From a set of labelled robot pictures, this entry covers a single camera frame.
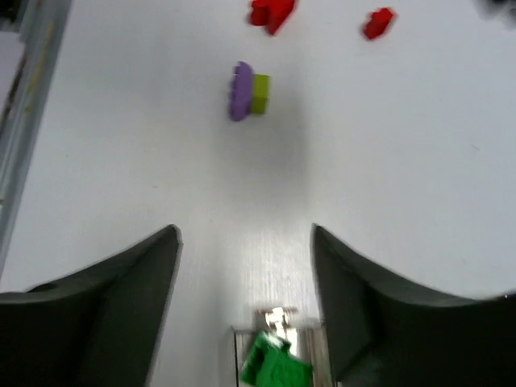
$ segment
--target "purple lego piece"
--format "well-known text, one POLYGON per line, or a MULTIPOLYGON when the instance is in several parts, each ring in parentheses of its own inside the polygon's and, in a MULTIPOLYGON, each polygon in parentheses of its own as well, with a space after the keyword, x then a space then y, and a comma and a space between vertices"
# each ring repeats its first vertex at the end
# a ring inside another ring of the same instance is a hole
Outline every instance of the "purple lego piece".
POLYGON ((242 121, 251 113, 253 79, 252 67, 245 62, 239 62, 231 83, 229 116, 233 121, 242 121))

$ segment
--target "white table surface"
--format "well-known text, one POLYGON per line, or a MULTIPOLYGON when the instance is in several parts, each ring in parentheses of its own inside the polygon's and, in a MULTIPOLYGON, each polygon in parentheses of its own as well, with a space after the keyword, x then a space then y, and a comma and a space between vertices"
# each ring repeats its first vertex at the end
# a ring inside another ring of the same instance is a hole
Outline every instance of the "white table surface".
POLYGON ((231 385, 257 306, 318 317, 310 225, 470 297, 514 288, 516 31, 469 0, 305 0, 277 37, 244 0, 75 1, 1 291, 124 249, 185 243, 152 386, 231 385), (390 5, 368 42, 365 15, 390 5), (238 60, 268 113, 227 118, 238 60))

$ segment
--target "lego brick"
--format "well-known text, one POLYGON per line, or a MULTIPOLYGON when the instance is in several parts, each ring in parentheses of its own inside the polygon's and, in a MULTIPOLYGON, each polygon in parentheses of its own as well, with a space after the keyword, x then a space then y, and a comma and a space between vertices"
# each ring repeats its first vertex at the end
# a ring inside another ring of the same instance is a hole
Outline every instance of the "lego brick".
POLYGON ((288 352, 270 351, 256 378, 256 387, 310 387, 313 367, 288 352))
POLYGON ((269 7, 269 20, 265 27, 269 34, 275 35, 277 33, 292 13, 295 5, 295 0, 271 0, 269 7))
POLYGON ((268 105, 268 89, 270 76, 256 74, 252 87, 251 112, 254 114, 265 114, 268 105))
POLYGON ((295 0, 253 0, 249 22, 253 26, 265 26, 270 35, 275 35, 295 5, 295 0))
POLYGON ((396 14, 390 8, 381 8, 369 15, 369 21, 362 28, 362 32, 369 40, 382 36, 396 19, 396 14))
POLYGON ((251 3, 251 14, 249 22, 253 26, 265 26, 268 23, 268 4, 269 0, 253 0, 251 3))
POLYGON ((253 82, 252 67, 239 62, 231 83, 229 116, 233 121, 242 121, 251 113, 253 82))
POLYGON ((240 380, 249 385, 256 385, 267 356, 278 351, 287 352, 290 345, 288 341, 270 332, 260 332, 254 340, 248 359, 243 364, 240 380))

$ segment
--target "green lego brick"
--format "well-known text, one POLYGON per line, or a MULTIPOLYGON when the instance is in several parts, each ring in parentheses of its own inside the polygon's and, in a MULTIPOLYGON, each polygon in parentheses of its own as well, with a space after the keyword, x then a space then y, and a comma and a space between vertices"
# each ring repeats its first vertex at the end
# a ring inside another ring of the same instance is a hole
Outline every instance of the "green lego brick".
POLYGON ((310 387, 313 367, 288 352, 270 351, 256 377, 256 387, 310 387))
POLYGON ((256 378, 270 353, 288 352, 290 343, 271 332, 260 332, 255 338, 249 356, 243 364, 240 380, 256 385, 256 378))
POLYGON ((265 114, 268 104, 269 75, 255 74, 252 84, 251 112, 265 114))

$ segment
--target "purple and green lego assembly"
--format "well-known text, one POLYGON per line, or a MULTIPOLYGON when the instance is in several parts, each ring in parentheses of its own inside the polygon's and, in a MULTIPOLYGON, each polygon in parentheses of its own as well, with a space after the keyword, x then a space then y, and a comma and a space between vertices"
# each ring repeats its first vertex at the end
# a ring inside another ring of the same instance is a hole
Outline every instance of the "purple and green lego assembly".
POLYGON ((264 114, 268 102, 269 76, 254 74, 252 67, 240 61, 235 67, 229 116, 233 121, 242 121, 251 113, 264 114))

